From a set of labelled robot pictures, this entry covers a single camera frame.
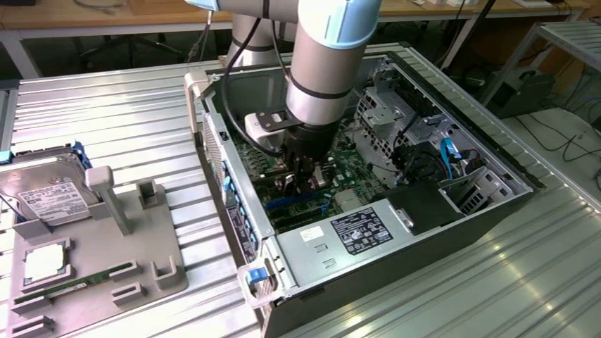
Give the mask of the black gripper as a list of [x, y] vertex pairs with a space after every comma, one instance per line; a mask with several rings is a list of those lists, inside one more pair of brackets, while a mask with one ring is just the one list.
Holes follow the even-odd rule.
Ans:
[[289, 168], [309, 169], [326, 156], [337, 134], [337, 123], [301, 124], [285, 130], [283, 159]]

